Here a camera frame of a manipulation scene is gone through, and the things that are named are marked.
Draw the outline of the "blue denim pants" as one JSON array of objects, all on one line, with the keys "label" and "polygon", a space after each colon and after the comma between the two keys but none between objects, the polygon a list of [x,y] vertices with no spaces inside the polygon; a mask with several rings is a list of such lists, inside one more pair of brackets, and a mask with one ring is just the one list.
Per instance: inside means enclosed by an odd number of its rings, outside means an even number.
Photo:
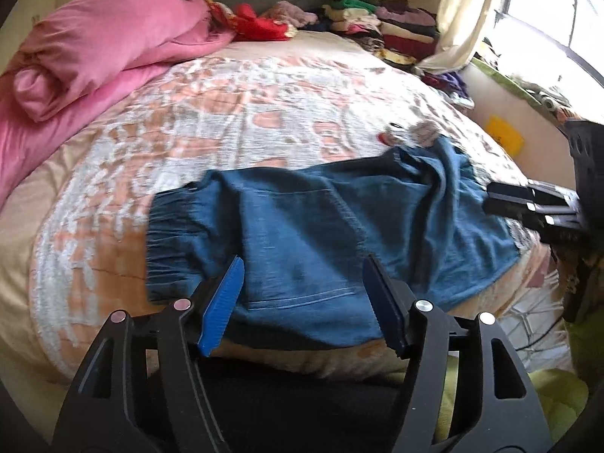
[{"label": "blue denim pants", "polygon": [[443,310],[516,264],[511,230],[485,214],[484,197],[470,160],[444,137],[301,170],[211,170],[151,202],[146,292],[154,303],[190,296],[240,257],[231,339],[357,346],[382,336],[362,284],[365,257]]}]

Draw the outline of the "green cloth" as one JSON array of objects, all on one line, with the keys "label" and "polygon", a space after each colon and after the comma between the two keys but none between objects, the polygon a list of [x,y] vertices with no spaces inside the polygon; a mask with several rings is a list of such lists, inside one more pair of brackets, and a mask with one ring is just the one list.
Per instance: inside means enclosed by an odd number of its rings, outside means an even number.
[{"label": "green cloth", "polygon": [[545,452],[585,410],[586,384],[568,371],[525,370],[498,324],[480,318],[451,337],[436,395],[431,447],[442,452]]}]

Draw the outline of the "yellow plastic box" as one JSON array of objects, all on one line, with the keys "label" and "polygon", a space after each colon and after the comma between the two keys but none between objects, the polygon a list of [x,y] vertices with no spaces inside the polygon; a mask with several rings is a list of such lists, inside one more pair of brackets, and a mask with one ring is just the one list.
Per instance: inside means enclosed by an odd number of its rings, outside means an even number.
[{"label": "yellow plastic box", "polygon": [[517,157],[525,144],[524,137],[499,116],[489,117],[485,131],[510,157]]}]

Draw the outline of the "peach white chenille bedspread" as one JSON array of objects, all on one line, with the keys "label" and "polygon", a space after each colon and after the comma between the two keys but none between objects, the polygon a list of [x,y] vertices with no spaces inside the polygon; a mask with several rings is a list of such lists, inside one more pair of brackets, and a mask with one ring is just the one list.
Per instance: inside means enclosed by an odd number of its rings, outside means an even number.
[{"label": "peach white chenille bedspread", "polygon": [[481,183],[524,181],[435,90],[331,34],[233,43],[173,66],[63,143],[6,200],[3,352],[65,381],[112,310],[154,311],[144,235],[156,193],[214,169],[373,157],[389,123],[411,146],[450,138]]}]

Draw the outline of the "purple clothes pile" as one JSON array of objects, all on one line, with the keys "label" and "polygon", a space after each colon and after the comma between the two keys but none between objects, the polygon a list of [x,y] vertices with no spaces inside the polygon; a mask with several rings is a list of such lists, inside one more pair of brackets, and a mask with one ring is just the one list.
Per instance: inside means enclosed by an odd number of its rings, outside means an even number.
[{"label": "purple clothes pile", "polygon": [[450,105],[461,111],[473,111],[475,103],[470,97],[467,85],[457,72],[445,72],[440,75],[424,72],[421,81],[434,88]]}]

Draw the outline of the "cream curtain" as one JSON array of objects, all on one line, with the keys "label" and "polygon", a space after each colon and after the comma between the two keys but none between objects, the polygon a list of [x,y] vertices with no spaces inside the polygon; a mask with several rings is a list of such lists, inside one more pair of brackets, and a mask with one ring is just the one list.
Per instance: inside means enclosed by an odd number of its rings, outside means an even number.
[{"label": "cream curtain", "polygon": [[435,51],[417,67],[422,72],[439,75],[467,66],[483,37],[492,4],[493,0],[440,0]]}]

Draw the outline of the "stack of folded clothes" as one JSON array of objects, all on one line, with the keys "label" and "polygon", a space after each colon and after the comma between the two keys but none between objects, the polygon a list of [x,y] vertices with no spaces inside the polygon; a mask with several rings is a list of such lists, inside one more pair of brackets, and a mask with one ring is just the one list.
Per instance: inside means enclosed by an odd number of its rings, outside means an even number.
[{"label": "stack of folded clothes", "polygon": [[433,55],[440,37],[436,15],[407,0],[331,0],[322,13],[331,32],[404,71]]}]

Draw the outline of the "pink duvet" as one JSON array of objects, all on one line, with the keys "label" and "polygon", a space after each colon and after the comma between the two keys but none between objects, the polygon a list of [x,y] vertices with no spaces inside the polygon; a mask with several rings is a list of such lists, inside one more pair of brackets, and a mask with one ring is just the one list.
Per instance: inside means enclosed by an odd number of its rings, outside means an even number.
[{"label": "pink duvet", "polygon": [[206,0],[73,0],[40,20],[1,75],[1,196],[108,108],[234,33]]}]

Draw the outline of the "mauve fuzzy garment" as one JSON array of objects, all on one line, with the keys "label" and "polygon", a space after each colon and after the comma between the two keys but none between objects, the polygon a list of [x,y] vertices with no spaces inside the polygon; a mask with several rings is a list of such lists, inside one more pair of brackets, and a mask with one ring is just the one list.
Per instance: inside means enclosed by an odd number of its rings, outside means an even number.
[{"label": "mauve fuzzy garment", "polygon": [[262,17],[270,18],[279,23],[286,23],[296,29],[302,29],[308,25],[314,25],[318,17],[313,12],[304,11],[299,6],[288,1],[274,3],[268,10],[261,14]]}]

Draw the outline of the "red embroidered garment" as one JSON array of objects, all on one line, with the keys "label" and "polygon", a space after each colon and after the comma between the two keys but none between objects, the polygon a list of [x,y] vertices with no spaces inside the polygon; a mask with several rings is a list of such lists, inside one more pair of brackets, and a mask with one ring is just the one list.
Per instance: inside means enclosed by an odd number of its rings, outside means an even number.
[{"label": "red embroidered garment", "polygon": [[289,23],[260,17],[248,3],[238,4],[231,9],[215,0],[205,0],[212,17],[234,33],[234,40],[246,42],[289,41],[297,34],[297,29]]}]

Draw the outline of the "window with dark frame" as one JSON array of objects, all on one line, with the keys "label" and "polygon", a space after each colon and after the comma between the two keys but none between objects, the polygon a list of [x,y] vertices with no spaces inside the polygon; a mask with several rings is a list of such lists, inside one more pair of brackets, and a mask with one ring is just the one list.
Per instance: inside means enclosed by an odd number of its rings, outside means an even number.
[{"label": "window with dark frame", "polygon": [[603,0],[499,0],[487,39],[504,76],[603,121]]}]

